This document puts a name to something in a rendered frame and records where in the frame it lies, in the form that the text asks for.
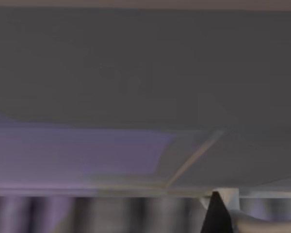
purple surface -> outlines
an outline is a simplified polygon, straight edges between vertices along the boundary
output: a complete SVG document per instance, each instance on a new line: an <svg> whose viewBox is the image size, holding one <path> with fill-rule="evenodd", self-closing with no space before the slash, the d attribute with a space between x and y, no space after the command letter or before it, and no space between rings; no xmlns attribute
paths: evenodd
<svg viewBox="0 0 291 233"><path fill-rule="evenodd" d="M175 136L150 131L0 128L0 186L66 187L95 174L152 173Z"/></svg>

striped fabric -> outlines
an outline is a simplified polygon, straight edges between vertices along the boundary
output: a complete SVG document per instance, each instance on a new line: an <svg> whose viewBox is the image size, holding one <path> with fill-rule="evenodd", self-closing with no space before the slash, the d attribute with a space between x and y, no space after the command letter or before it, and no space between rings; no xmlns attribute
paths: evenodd
<svg viewBox="0 0 291 233"><path fill-rule="evenodd" d="M0 233L198 233L206 210L181 198L0 198Z"/></svg>

beige curved object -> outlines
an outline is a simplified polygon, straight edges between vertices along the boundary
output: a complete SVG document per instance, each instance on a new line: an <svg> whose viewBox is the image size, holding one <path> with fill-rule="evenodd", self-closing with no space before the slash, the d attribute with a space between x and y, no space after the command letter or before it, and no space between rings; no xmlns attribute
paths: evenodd
<svg viewBox="0 0 291 233"><path fill-rule="evenodd" d="M230 211L230 214L239 233L291 233L291 221L270 222L241 211Z"/></svg>

black pointed object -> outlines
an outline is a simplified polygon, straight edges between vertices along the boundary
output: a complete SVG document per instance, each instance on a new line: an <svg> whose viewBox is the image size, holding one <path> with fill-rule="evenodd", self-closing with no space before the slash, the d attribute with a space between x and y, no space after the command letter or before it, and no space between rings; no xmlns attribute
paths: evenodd
<svg viewBox="0 0 291 233"><path fill-rule="evenodd" d="M201 233L233 233L231 216L218 192L213 192Z"/></svg>

black cone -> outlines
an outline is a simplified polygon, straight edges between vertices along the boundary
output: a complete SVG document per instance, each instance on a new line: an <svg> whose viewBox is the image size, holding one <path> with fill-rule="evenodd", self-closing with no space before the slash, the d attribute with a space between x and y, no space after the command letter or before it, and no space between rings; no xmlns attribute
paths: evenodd
<svg viewBox="0 0 291 233"><path fill-rule="evenodd" d="M232 219L218 192L213 192L201 233L233 233Z"/></svg>

